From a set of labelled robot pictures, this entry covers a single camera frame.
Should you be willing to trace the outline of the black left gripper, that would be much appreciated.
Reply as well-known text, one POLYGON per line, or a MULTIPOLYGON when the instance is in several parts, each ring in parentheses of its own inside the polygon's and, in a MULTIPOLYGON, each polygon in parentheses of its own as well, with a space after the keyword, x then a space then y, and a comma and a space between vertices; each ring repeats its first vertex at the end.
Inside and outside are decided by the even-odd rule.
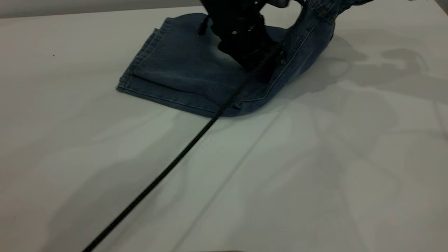
POLYGON ((233 58, 255 78, 269 82, 284 58, 282 44, 270 45, 265 19, 260 13, 265 0, 202 0, 211 30, 221 39, 219 50, 233 58))

